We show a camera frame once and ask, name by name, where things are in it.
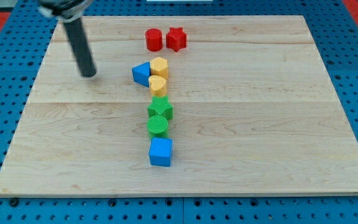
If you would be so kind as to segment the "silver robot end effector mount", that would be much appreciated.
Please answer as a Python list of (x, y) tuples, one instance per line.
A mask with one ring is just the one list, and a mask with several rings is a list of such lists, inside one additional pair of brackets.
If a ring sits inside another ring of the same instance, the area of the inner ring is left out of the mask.
[(47, 18), (72, 22), (80, 18), (93, 0), (38, 0), (39, 12)]

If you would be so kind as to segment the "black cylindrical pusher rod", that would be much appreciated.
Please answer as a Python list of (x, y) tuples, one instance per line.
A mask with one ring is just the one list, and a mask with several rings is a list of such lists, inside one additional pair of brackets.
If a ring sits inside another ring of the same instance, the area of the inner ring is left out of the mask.
[(88, 45), (85, 30), (80, 18), (63, 24), (78, 69), (82, 77), (91, 78), (96, 75), (96, 67)]

